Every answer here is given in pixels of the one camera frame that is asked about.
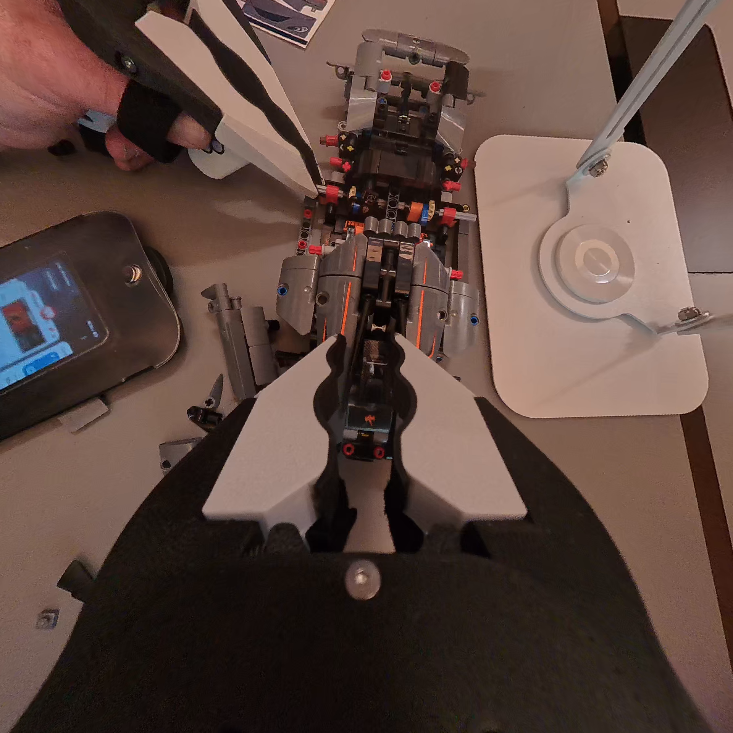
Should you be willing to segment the grey lego side panel assembly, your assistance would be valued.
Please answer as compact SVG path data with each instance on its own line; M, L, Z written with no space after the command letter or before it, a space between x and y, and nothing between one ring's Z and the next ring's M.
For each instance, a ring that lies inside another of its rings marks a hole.
M213 284L201 294L217 322L235 402L255 398L279 377L270 337L280 329L280 322L267 319L262 307L244 307L225 283Z

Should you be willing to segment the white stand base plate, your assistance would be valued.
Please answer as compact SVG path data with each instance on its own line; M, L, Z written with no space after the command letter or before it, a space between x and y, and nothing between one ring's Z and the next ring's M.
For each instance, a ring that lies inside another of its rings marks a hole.
M499 397L529 418L678 415L709 389L701 336L680 333L693 305L664 162L618 142L600 177L575 164L589 141L499 135L476 153L484 294ZM628 243L630 290L608 304L575 298L555 248L583 224Z

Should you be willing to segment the lego car model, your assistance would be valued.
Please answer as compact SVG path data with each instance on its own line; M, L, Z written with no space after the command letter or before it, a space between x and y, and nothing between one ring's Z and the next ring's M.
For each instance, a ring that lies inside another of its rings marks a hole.
M344 337L336 445L373 461L393 454L392 336L440 363L472 348L480 317L467 274L477 216L454 201L473 165L463 155L470 58L401 32L362 39L352 65L334 64L345 118L320 138L335 155L304 201L276 311L311 348Z

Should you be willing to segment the dark curved lego slope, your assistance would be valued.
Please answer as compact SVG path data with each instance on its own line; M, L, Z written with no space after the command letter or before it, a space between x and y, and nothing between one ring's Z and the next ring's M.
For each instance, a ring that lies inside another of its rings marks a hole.
M81 560L74 559L58 579L57 589L81 603L86 603L93 595L95 577Z

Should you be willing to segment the clear round disc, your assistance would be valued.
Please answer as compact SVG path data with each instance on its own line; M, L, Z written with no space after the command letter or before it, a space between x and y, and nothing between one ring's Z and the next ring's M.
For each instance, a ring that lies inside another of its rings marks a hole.
M608 304L632 287L636 266L627 241L599 224L583 224L558 242L555 269L575 298L591 304Z

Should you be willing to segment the light grey flat lego piece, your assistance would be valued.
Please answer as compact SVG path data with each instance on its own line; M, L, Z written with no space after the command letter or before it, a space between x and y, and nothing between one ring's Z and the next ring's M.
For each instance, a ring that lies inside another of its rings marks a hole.
M109 412L104 398L95 397L70 408L58 417L60 425L69 433L76 434L90 426Z

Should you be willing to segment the person's left hand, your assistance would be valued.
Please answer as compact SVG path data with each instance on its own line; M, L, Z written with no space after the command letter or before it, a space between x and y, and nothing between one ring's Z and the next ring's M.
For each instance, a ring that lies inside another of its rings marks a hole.
M57 2L1 2L1 149L69 139L87 111L116 116L129 80L69 28Z

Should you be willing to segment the lego sticker sheet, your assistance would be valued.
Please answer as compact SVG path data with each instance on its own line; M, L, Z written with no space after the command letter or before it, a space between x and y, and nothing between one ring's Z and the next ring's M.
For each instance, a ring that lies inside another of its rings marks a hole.
M251 25L307 48L335 1L237 1Z

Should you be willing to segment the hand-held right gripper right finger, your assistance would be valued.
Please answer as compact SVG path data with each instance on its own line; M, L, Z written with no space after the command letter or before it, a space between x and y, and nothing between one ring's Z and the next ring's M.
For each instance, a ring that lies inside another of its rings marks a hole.
M481 412L485 400L396 334L389 362L395 412L384 510L394 549L416 553L434 528L463 534L528 509Z

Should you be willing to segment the grey curved lego panel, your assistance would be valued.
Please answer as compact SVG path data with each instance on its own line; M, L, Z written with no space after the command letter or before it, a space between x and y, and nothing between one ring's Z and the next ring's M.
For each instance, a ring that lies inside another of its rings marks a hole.
M158 446L160 469L167 474L177 463L202 442L202 436L168 441Z

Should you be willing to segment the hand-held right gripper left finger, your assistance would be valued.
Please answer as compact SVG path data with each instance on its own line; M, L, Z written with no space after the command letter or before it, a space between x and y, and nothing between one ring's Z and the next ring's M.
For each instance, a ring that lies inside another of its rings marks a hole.
M296 527L311 551L340 552L355 523L339 475L339 381L347 341L328 337L260 392L203 506L208 520L247 520L262 535Z

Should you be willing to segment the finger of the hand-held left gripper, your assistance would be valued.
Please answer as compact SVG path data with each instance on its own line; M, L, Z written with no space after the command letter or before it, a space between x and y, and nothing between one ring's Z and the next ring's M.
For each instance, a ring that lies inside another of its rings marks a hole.
M189 151L199 170L221 179L252 164L299 195L318 195L323 176L307 134L239 8L189 8L184 21L148 10L135 25L213 113L204 122L179 87L181 109L213 128L207 152Z
M288 185L323 176L275 69L236 2L191 2L191 31L210 52L231 92L214 100L263 170Z

